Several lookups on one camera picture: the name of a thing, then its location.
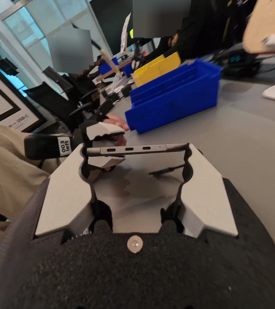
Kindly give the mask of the grey USB hub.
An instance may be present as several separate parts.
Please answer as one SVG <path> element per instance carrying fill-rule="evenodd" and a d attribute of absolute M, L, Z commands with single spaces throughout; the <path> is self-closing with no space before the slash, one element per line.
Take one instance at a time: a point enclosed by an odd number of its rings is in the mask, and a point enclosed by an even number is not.
<path fill-rule="evenodd" d="M 92 147 L 83 148 L 81 155 L 84 158 L 80 174 L 85 179 L 89 177 L 90 165 L 88 159 L 90 157 L 124 157 L 126 155 L 140 154 L 156 154 L 156 153 L 171 153 L 181 152 L 187 149 L 186 143 L 177 144 L 156 144 L 156 145 L 132 145 L 132 146 L 107 146 L 107 147 Z"/>

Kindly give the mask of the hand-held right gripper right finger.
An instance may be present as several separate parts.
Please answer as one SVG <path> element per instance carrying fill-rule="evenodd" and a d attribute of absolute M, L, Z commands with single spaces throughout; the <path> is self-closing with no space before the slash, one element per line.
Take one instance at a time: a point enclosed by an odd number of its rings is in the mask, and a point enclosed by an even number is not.
<path fill-rule="evenodd" d="M 185 151 L 183 182 L 175 201 L 160 210 L 161 223 L 172 220 L 178 233 L 198 238 L 204 230 L 238 236 L 220 172 L 193 144 L 166 144 L 167 152 Z"/>

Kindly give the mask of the person's left forearm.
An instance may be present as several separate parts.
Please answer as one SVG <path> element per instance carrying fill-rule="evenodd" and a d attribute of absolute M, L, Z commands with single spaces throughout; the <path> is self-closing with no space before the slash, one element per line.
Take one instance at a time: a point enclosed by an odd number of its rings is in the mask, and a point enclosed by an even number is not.
<path fill-rule="evenodd" d="M 0 215 L 12 219 L 61 164 L 59 159 L 30 160 L 24 139 L 31 133 L 0 125 Z"/>

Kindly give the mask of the black power station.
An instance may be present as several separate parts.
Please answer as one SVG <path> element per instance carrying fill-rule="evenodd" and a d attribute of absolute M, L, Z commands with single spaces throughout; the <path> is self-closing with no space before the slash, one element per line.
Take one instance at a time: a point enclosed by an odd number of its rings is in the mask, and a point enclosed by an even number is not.
<path fill-rule="evenodd" d="M 261 68 L 257 56 L 247 53 L 243 48 L 227 50 L 225 55 L 227 63 L 222 69 L 222 77 L 235 79 L 254 77 Z"/>

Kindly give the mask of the yellow storage bin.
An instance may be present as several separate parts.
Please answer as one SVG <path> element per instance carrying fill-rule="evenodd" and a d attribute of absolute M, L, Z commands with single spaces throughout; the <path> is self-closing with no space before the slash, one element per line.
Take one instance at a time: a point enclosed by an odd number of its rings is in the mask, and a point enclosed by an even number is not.
<path fill-rule="evenodd" d="M 143 67 L 137 69 L 132 74 L 132 79 L 136 87 L 140 87 L 174 69 L 181 64 L 181 59 L 178 52 L 173 53 L 168 57 L 161 55 Z"/>

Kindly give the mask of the wooden stand with clear legs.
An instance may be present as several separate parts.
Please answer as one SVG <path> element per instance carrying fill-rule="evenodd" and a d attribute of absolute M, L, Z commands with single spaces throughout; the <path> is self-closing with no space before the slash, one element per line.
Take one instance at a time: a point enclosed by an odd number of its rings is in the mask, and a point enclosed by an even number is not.
<path fill-rule="evenodd" d="M 103 49 L 100 50 L 102 58 L 105 62 L 110 66 L 111 71 L 107 72 L 104 75 L 101 75 L 96 79 L 96 82 L 101 82 L 103 79 L 110 77 L 113 73 L 115 73 L 115 77 L 112 80 L 112 84 L 108 86 L 108 94 L 115 92 L 115 90 L 120 86 L 125 86 L 130 78 L 128 78 L 121 69 L 123 69 L 126 65 L 131 64 L 132 58 L 129 57 L 120 65 L 116 66 L 112 61 L 111 57 L 105 52 Z"/>

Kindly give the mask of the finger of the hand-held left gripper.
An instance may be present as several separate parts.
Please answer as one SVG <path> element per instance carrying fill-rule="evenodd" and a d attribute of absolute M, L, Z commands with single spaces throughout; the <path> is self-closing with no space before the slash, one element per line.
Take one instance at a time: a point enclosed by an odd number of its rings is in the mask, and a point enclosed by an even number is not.
<path fill-rule="evenodd" d="M 97 168 L 111 168 L 125 161 L 125 157 L 96 156 L 89 157 L 88 164 Z"/>
<path fill-rule="evenodd" d="M 86 135 L 89 140 L 108 139 L 111 136 L 124 135 L 125 130 L 120 126 L 98 122 L 86 128 Z"/>

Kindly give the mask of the grey desk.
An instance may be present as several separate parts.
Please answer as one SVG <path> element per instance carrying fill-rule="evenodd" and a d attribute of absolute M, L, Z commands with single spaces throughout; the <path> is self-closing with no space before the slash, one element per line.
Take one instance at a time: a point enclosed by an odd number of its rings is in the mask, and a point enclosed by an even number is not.
<path fill-rule="evenodd" d="M 128 132 L 128 145 L 185 143 L 201 150 L 227 186 L 238 237 L 204 230 L 220 250 L 211 283 L 224 296 L 219 308 L 275 308 L 275 102 L 266 86 L 221 80 L 218 105 L 149 132 Z M 159 210 L 174 199 L 181 171 L 156 179 L 147 172 L 182 163 L 184 153 L 128 156 L 96 190 L 112 209 L 115 233 L 151 233 Z"/>

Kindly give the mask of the person's left hand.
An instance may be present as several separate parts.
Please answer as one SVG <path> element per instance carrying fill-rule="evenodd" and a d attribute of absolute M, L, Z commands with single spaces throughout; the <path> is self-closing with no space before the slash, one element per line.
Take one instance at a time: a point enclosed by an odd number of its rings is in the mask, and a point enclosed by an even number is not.
<path fill-rule="evenodd" d="M 104 123 L 109 123 L 109 124 L 119 126 L 122 129 L 124 129 L 125 132 L 128 132 L 130 130 L 128 124 L 122 118 L 115 116 L 113 114 L 108 114 L 107 117 L 108 118 L 103 120 Z M 127 144 L 127 139 L 125 138 L 124 134 L 118 135 L 118 136 L 112 136 L 110 137 L 110 140 L 115 141 L 117 146 L 126 146 Z"/>

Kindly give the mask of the black monitor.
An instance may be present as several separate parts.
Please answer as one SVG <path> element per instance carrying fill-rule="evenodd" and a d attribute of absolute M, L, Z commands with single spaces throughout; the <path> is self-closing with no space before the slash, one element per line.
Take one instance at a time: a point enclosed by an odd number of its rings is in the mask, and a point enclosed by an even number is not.
<path fill-rule="evenodd" d="M 90 5 L 112 55 L 118 54 L 123 25 L 126 17 L 132 12 L 132 0 L 92 0 Z"/>

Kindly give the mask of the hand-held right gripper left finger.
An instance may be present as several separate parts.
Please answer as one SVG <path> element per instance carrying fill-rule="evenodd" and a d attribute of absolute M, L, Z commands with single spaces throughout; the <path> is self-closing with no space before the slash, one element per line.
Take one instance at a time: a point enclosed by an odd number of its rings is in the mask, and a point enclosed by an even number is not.
<path fill-rule="evenodd" d="M 112 211 L 97 199 L 91 183 L 81 177 L 83 144 L 78 145 L 51 174 L 39 215 L 36 237 L 64 231 L 83 235 L 94 220 L 106 220 L 113 228 Z"/>

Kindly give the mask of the wooden stand with white base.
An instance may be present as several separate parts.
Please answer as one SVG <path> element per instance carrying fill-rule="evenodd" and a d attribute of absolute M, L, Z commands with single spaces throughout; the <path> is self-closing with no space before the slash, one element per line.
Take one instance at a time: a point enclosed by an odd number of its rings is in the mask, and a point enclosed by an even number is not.
<path fill-rule="evenodd" d="M 243 49 L 251 55 L 275 57 L 275 0 L 256 2 L 242 39 Z"/>

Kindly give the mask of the framed black-white marker poster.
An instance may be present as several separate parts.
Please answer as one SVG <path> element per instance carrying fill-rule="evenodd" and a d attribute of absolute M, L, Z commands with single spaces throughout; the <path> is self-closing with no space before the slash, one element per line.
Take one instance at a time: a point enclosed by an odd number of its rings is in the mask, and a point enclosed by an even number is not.
<path fill-rule="evenodd" d="M 0 124 L 31 133 L 47 119 L 0 72 Z"/>

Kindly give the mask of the small blue storage bin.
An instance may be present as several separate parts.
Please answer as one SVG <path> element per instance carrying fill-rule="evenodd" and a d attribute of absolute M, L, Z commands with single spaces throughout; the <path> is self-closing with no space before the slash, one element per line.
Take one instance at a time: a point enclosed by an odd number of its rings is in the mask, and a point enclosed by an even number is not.
<path fill-rule="evenodd" d="M 118 65 L 119 65 L 118 60 L 117 60 L 117 57 L 113 57 L 113 58 L 112 58 L 112 62 L 115 64 L 115 66 L 118 66 Z M 102 64 L 102 65 L 100 65 L 100 66 L 98 67 L 98 71 L 99 71 L 99 73 L 100 73 L 101 75 L 104 75 L 104 74 L 110 72 L 111 70 L 112 70 L 112 68 L 109 66 L 108 63 L 104 63 L 104 64 Z"/>
<path fill-rule="evenodd" d="M 134 73 L 134 69 L 132 68 L 132 63 L 128 63 L 126 64 L 123 68 L 122 68 L 123 73 L 125 74 L 125 76 L 130 79 L 131 75 Z"/>

